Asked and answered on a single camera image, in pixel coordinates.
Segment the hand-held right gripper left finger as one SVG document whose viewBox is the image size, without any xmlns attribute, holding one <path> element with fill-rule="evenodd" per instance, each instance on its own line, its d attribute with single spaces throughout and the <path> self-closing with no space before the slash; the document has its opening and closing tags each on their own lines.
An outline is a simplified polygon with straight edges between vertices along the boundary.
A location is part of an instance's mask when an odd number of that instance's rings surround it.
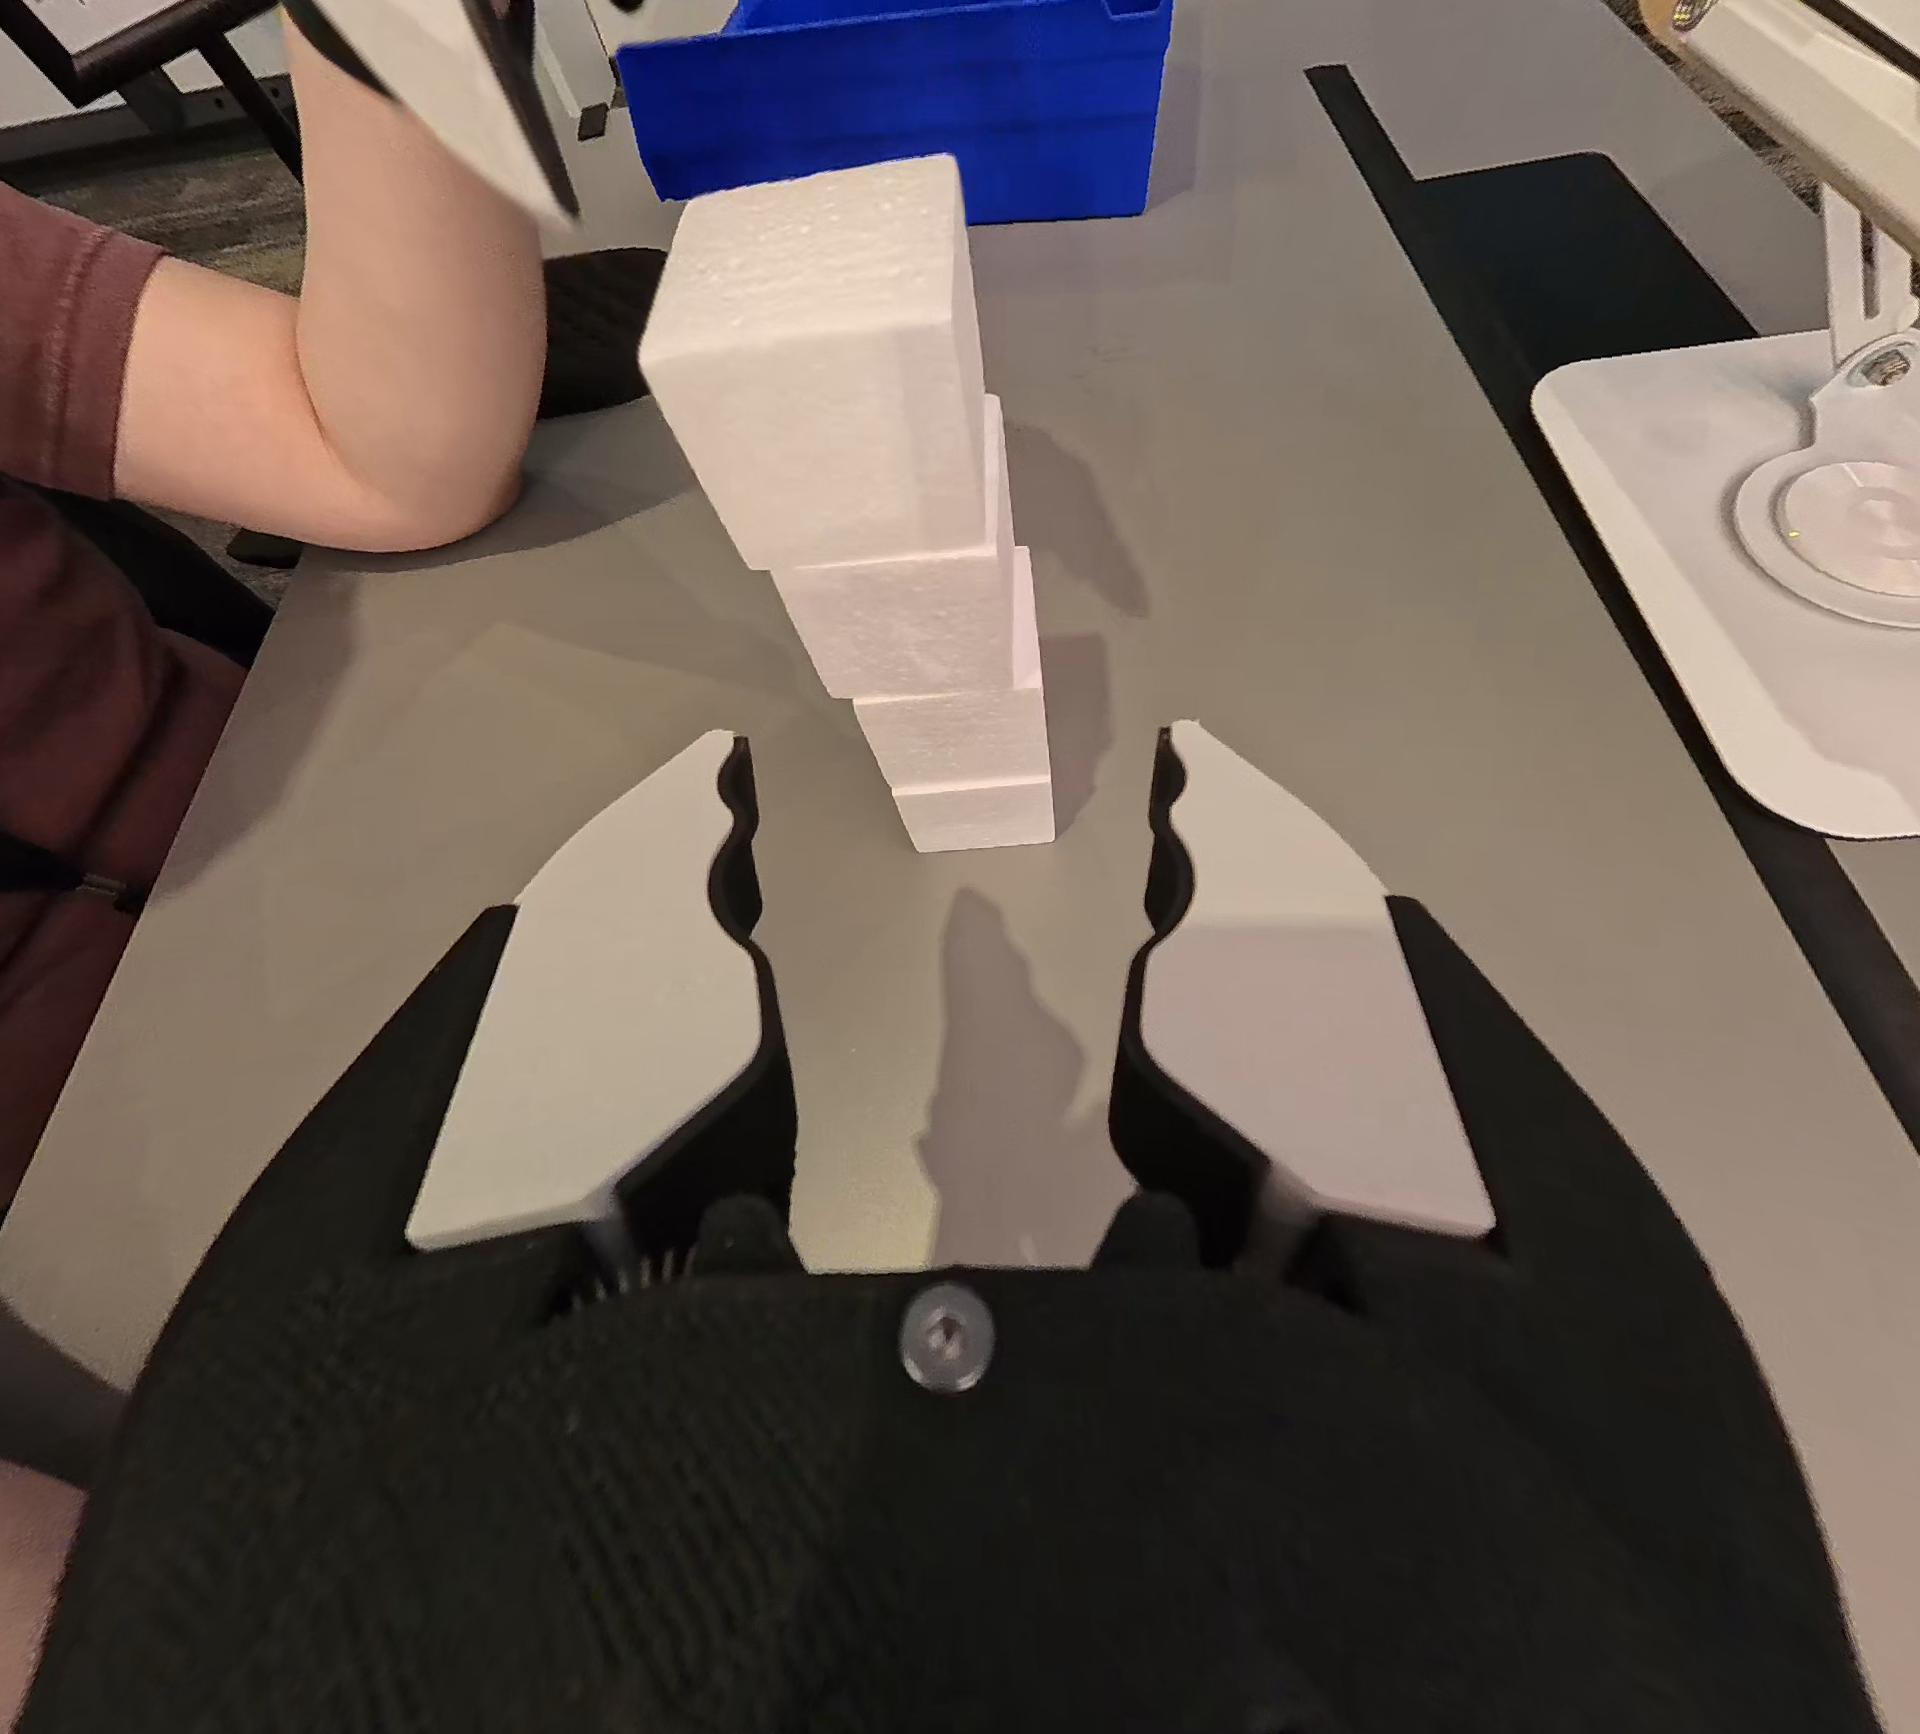
<svg viewBox="0 0 1920 1734">
<path fill-rule="evenodd" d="M 788 1220 L 799 1093 L 755 832 L 748 735 L 703 731 L 511 896 L 405 1217 L 416 1256 L 582 1227 L 597 1267 L 689 1267 L 719 1197 Z"/>
</svg>

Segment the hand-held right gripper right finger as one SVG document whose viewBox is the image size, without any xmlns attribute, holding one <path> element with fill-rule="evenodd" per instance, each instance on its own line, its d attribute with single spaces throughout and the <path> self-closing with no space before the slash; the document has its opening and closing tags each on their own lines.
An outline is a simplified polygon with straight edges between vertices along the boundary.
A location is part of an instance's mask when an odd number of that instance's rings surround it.
<svg viewBox="0 0 1920 1734">
<path fill-rule="evenodd" d="M 1386 881 L 1194 719 L 1152 744 L 1109 1146 L 1214 1273 L 1321 1217 L 1498 1227 Z"/>
</svg>

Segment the white hard foam cube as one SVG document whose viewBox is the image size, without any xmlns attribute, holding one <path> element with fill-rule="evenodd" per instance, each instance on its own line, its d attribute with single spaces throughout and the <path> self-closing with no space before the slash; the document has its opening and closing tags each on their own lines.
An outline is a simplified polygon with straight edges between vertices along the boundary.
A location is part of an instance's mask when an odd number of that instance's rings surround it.
<svg viewBox="0 0 1920 1734">
<path fill-rule="evenodd" d="M 1045 777 L 1045 700 L 1034 558 L 1018 551 L 1012 686 L 851 700 L 851 724 L 891 792 Z"/>
<path fill-rule="evenodd" d="M 1041 849 L 1051 841 L 1051 777 L 891 783 L 914 855 Z"/>
<path fill-rule="evenodd" d="M 636 361 L 758 574 L 975 551 L 994 529 L 952 158 L 687 200 Z"/>
<path fill-rule="evenodd" d="M 1003 396 L 984 391 L 984 534 L 888 558 L 771 569 L 771 591 L 828 700 L 1018 686 L 1022 558 Z"/>
</svg>

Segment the person's right forearm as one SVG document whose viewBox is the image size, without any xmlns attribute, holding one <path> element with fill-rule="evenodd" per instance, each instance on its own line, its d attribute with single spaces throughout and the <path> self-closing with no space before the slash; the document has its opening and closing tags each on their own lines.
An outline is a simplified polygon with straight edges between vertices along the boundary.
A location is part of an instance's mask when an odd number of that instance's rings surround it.
<svg viewBox="0 0 1920 1734">
<path fill-rule="evenodd" d="M 17 1725 L 41 1623 L 80 1525 L 80 1489 L 29 1463 L 0 1463 L 0 1725 Z"/>
</svg>

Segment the person's left forearm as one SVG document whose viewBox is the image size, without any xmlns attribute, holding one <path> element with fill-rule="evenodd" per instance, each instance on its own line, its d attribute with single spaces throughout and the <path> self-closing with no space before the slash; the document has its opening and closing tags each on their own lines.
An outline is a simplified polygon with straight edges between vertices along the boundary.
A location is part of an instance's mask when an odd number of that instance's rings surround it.
<svg viewBox="0 0 1920 1734">
<path fill-rule="evenodd" d="M 159 255 L 113 494 L 318 551 L 443 551 L 516 497 L 543 396 L 543 238 L 290 20 L 302 293 Z"/>
</svg>

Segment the blue plastic bin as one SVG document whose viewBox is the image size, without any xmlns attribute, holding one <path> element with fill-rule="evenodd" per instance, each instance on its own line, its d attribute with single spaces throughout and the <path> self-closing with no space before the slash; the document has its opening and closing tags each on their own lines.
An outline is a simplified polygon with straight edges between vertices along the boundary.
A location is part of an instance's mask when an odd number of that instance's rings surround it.
<svg viewBox="0 0 1920 1734">
<path fill-rule="evenodd" d="M 735 0 L 622 46 L 658 200 L 952 158 L 975 223 L 1146 214 L 1169 0 Z"/>
</svg>

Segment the black office chair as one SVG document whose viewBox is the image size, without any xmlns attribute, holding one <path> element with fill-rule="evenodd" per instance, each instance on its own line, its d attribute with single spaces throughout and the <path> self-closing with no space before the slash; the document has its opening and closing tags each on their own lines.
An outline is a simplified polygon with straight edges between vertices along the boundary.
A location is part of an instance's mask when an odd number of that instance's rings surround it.
<svg viewBox="0 0 1920 1734">
<path fill-rule="evenodd" d="M 148 602 L 166 639 L 203 642 L 209 652 L 257 666 L 277 602 L 257 597 L 220 557 L 127 497 L 39 494 L 74 534 L 87 534 Z"/>
</svg>

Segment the white and wooden document stand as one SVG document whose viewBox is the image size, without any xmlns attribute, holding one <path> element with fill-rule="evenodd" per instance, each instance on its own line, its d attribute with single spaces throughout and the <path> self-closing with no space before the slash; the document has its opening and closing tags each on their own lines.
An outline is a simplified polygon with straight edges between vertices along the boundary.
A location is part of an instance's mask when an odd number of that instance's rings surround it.
<svg viewBox="0 0 1920 1734">
<path fill-rule="evenodd" d="M 1598 355 L 1532 423 L 1723 767 L 1840 841 L 1920 834 L 1920 72 L 1803 0 L 1641 0 L 1821 183 L 1829 325 Z"/>
</svg>

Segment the person's maroon shirt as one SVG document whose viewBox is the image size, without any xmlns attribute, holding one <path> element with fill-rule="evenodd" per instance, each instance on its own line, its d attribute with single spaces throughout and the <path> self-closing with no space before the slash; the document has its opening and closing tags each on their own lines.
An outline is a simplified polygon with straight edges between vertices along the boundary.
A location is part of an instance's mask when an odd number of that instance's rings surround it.
<svg viewBox="0 0 1920 1734">
<path fill-rule="evenodd" d="M 281 293 L 8 186 L 0 806 L 8 834 L 145 891 L 243 666 L 157 624 L 41 494 L 251 520 L 257 442 L 309 433 Z"/>
</svg>

